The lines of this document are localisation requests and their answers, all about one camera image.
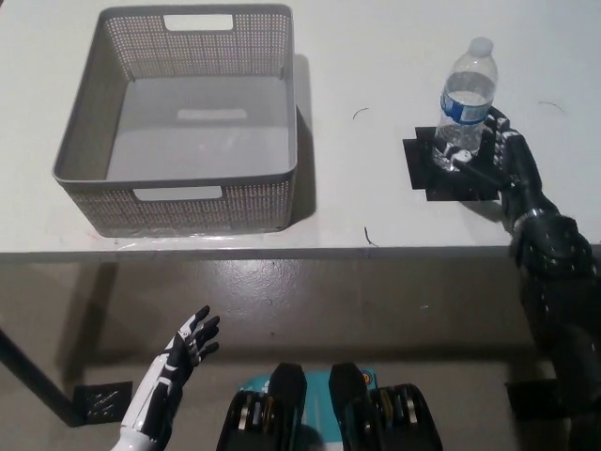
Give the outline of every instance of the white table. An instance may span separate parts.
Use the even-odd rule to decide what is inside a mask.
[[[502,249],[499,224],[412,191],[402,146],[436,125],[439,94],[470,39],[495,43],[495,105],[527,137],[546,194],[601,242],[597,0],[287,0],[299,107],[313,132],[316,211],[281,233],[115,240],[98,235],[51,175],[99,13],[198,0],[7,0],[0,8],[0,257],[323,257]],[[359,109],[369,108],[357,115]],[[379,247],[370,246],[365,238]]]

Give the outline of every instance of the gray plastic basket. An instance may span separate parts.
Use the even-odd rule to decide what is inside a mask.
[[[206,18],[230,25],[181,29]],[[297,165],[293,58],[284,6],[103,11],[56,180],[104,236],[287,227]]]

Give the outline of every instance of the water bottle label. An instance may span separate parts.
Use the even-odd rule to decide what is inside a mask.
[[[444,114],[461,125],[474,125],[482,122],[486,119],[491,105],[492,101],[484,105],[464,105],[451,99],[446,91],[440,96],[440,108]]]

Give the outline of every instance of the white robotic arm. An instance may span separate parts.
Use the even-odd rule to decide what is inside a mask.
[[[169,439],[182,389],[196,366],[219,348],[214,342],[219,317],[201,323],[205,306],[191,316],[164,352],[157,356],[142,379],[121,423],[119,442],[113,451],[162,451]]]

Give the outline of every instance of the plastic water bottle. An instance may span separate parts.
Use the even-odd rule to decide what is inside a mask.
[[[455,61],[440,96],[440,123],[436,136],[478,153],[485,119],[497,88],[497,63],[492,57],[493,43],[476,38],[468,51]],[[440,153],[433,152],[434,162],[447,171],[456,170]]]

